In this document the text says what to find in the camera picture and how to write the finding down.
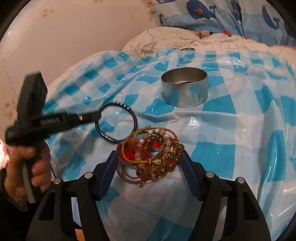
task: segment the white wall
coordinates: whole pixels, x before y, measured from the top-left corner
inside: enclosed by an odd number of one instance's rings
[[[0,42],[0,138],[16,117],[24,76],[41,70],[49,85],[68,67],[103,50],[121,50],[159,26],[148,0],[32,0]]]

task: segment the braided black bracelet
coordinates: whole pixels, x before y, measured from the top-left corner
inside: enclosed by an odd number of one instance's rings
[[[138,128],[138,120],[137,120],[137,117],[135,115],[135,113],[132,111],[132,109],[127,106],[126,104],[124,103],[121,103],[121,102],[118,102],[118,101],[113,101],[113,102],[110,102],[110,103],[107,103],[107,104],[104,104],[100,107],[100,109],[98,110],[99,112],[102,112],[105,108],[109,107],[109,106],[118,106],[118,107],[121,107],[122,109],[126,110],[128,113],[131,114],[132,118],[133,118],[133,130],[131,133],[135,132]],[[106,135],[105,133],[103,133],[101,130],[100,130],[100,127],[99,127],[99,122],[96,121],[95,122],[95,127],[96,127],[96,130],[97,132],[107,141],[109,142],[112,142],[112,143],[120,143],[122,141],[124,141],[124,139],[122,140],[116,140],[108,135]]]

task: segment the blue and white checkered tablecloth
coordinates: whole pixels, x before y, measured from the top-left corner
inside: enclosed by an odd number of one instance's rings
[[[208,73],[209,97],[192,108],[168,105],[160,76],[176,67]],[[87,112],[112,100],[135,111],[139,127],[173,130],[193,161],[222,178],[244,177],[263,210],[275,240],[296,211],[296,88],[286,61],[260,52],[182,52],[164,49],[139,59],[108,51],[90,58],[55,86],[45,111]],[[113,137],[127,135],[132,118],[110,108],[100,123]],[[73,180],[106,161],[115,145],[94,124],[53,135],[49,140],[58,176]],[[115,174],[98,209],[111,240],[186,240],[200,203],[177,167],[143,188]],[[77,202],[73,216],[79,221]],[[219,221],[216,238],[221,235]]]

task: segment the blue fabric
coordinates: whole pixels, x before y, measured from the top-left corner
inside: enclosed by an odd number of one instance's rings
[[[208,99],[191,108],[168,105],[160,77],[188,65],[207,72]],[[108,51],[51,86],[45,112],[91,112],[108,101],[124,102],[135,111],[139,127],[171,129],[192,160],[206,170],[233,180],[244,177],[275,240],[295,213],[296,194],[289,188],[296,183],[295,83],[287,62],[267,53],[192,54],[168,48],[139,59]],[[132,127],[132,118],[113,107],[100,120],[101,130],[118,139],[116,135],[123,138]],[[99,136],[93,123],[52,135],[47,142],[65,181],[91,172],[116,148]],[[177,167],[142,189],[115,174],[110,191],[97,206],[114,240],[181,241],[190,235],[200,203]],[[80,223],[75,202],[73,216]]]
[[[287,24],[265,0],[157,0],[154,7],[166,27],[231,33],[267,45],[296,45]]]

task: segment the pile of bracelets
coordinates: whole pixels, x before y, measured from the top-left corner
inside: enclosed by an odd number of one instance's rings
[[[147,126],[130,134],[117,145],[117,173],[126,182],[143,186],[157,181],[179,165],[184,145],[174,132],[163,127]],[[136,176],[130,175],[136,170]]]

